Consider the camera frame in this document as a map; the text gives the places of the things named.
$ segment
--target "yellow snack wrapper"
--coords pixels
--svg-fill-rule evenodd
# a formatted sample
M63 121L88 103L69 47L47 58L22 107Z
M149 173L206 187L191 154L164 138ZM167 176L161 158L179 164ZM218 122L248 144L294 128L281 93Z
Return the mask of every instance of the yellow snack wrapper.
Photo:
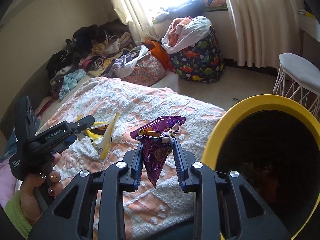
M95 122L88 129L77 134L78 140L89 136L92 146L97 151L102 159L105 159L111 145L112 135L115 130L116 123L119 119L119 113L115 113L108 122ZM80 120L83 115L78 115L77 120Z

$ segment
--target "white stool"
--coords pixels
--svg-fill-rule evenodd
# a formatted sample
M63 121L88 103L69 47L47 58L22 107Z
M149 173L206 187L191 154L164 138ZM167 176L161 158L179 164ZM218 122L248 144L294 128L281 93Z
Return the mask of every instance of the white stool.
M280 68L273 94L284 97L290 96L289 98L294 100L294 96L300 90L300 101L297 102L306 107L314 116L317 116L320 107L320 70L305 58L292 53L281 54L279 59ZM287 75L292 78L292 84L288 90L285 87ZM309 94L314 99L309 100L307 106Z

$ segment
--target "trash bin rim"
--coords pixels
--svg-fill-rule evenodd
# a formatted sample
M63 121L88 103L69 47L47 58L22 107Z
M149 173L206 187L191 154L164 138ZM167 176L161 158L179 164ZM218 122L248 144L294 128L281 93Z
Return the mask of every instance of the trash bin rim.
M218 121L207 141L201 161L215 170L220 149L233 128L249 115L265 110L285 112L299 119L310 130L320 149L320 123L305 107L286 97L258 95L237 103ZM320 193L310 216L291 239L304 228L319 202Z

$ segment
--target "hand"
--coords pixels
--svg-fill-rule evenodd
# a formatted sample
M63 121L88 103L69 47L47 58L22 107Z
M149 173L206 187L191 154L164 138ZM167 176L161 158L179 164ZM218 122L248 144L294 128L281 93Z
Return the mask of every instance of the hand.
M52 165L56 165L61 158L59 153L54 155ZM60 182L61 176L57 171L52 171L49 174L50 180L53 185L49 188L49 194L56 197L63 190L63 185ZM21 184L20 188L20 201L22 213L29 222L30 225L34 225L41 217L42 213L36 197L33 195L35 187L39 187L44 183L44 179L41 179L36 174L29 174Z

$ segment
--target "yellow trash bin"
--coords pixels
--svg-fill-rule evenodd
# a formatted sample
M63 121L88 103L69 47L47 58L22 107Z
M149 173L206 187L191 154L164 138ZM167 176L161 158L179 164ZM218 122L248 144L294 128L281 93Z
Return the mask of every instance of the yellow trash bin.
M307 109L285 97L259 95L227 111L202 162L220 172L239 171L292 239L304 240L320 219L319 147L320 124Z

